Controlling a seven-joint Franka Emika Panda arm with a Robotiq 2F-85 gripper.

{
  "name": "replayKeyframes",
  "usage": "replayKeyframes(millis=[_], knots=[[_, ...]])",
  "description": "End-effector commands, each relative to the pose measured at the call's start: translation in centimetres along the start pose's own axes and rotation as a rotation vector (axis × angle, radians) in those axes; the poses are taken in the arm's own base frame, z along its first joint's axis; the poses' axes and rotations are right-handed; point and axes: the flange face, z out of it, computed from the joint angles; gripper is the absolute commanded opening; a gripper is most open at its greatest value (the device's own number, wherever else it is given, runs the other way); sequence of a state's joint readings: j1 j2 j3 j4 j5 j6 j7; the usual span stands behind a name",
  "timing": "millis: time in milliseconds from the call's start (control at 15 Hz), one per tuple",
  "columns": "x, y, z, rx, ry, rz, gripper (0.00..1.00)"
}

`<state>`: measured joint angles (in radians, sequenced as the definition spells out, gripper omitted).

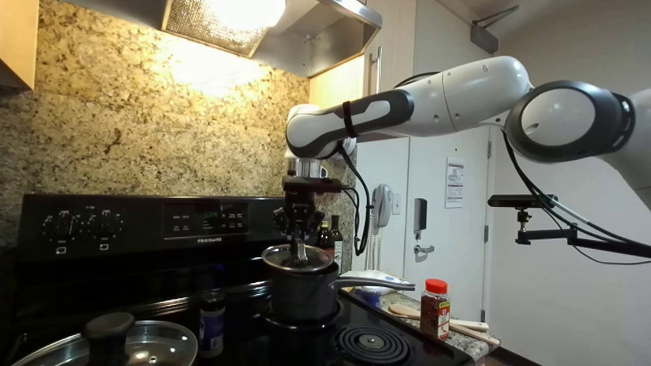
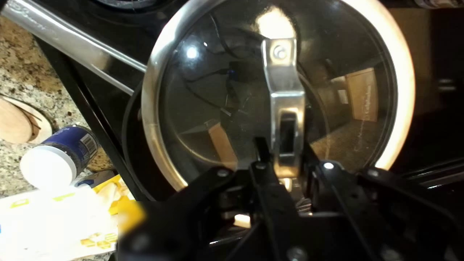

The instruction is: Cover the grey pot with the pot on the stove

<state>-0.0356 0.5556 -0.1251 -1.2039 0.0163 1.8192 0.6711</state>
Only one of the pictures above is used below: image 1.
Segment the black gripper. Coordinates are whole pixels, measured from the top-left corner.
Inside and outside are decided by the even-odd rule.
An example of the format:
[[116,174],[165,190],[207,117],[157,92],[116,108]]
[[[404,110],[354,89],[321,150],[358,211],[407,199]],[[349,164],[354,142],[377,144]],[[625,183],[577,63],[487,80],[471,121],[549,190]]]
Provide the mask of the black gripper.
[[316,209],[314,197],[339,194],[342,190],[344,186],[338,180],[286,178],[283,182],[286,236],[292,242],[314,242],[323,220],[323,213]]

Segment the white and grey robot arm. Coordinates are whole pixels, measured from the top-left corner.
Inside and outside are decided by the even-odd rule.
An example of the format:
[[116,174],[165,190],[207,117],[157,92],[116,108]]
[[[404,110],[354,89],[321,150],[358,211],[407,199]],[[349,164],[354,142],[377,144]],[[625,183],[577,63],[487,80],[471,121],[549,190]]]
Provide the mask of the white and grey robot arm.
[[294,107],[284,138],[299,160],[327,160],[360,136],[443,136],[479,127],[502,129],[510,146],[537,164],[597,158],[651,205],[649,97],[568,80],[535,85],[506,56],[332,108]]

